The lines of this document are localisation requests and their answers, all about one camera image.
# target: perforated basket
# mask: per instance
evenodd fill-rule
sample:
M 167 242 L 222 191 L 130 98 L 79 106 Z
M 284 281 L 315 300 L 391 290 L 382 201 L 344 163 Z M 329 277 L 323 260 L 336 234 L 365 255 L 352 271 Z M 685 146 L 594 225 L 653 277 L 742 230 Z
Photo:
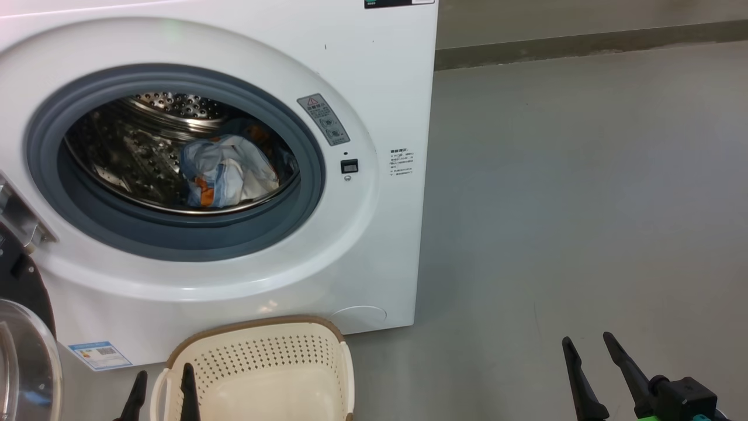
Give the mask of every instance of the perforated basket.
M 202 421 L 353 417 L 351 354 L 340 331 L 322 318 L 251 321 L 185 340 L 156 379 L 151 421 L 180 421 L 185 363 L 194 368 Z

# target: front-loading washer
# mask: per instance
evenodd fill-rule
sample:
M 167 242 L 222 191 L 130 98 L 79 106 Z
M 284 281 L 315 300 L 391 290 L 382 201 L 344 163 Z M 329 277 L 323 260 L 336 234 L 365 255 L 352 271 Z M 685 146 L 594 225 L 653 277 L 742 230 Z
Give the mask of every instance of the front-loading washer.
M 1 221 L 35 263 L 12 254 L 0 295 L 38 270 L 34 300 L 95 369 L 276 315 L 412 324 L 436 16 L 415 0 L 0 7 Z M 237 130 L 277 185 L 190 205 L 183 146 Z M 96 347 L 116 358 L 86 360 Z

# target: door hinge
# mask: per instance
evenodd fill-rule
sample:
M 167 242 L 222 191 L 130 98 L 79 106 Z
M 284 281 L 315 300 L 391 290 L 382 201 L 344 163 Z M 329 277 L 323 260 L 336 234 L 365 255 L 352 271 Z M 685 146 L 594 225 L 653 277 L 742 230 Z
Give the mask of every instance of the door hinge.
M 57 238 L 39 221 L 13 187 L 0 175 L 0 223 L 18 237 L 27 253 L 42 242 L 56 242 Z

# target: floor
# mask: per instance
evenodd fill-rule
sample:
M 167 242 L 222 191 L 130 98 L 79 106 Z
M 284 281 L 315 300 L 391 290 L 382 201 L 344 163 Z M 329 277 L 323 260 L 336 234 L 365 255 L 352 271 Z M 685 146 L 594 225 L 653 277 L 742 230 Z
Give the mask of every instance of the floor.
M 567 335 L 635 420 L 606 330 L 748 418 L 747 68 L 730 43 L 437 73 L 416 324 L 349 337 L 356 420 L 572 421 Z M 137 370 L 63 356 L 64 419 L 117 416 Z

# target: sticker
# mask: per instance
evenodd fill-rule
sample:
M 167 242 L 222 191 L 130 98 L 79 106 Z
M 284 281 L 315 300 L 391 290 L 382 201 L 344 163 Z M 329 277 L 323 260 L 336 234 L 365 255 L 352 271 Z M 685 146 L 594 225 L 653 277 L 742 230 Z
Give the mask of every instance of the sticker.
M 328 140 L 330 146 L 340 145 L 341 143 L 351 141 L 351 138 L 348 137 L 348 133 L 346 133 L 346 129 L 343 128 L 343 124 L 337 119 L 337 116 L 322 95 L 314 94 L 308 97 L 299 98 L 297 101 L 300 106 L 304 107 L 307 114 L 317 124 L 317 127 L 319 127 L 322 134 L 325 135 L 325 139 Z
M 390 176 L 413 174 L 415 153 L 407 148 L 390 150 Z
M 364 0 L 364 9 L 377 7 L 412 6 L 414 4 L 434 4 L 434 0 Z
M 132 365 L 111 342 L 70 345 L 68 348 L 95 372 Z

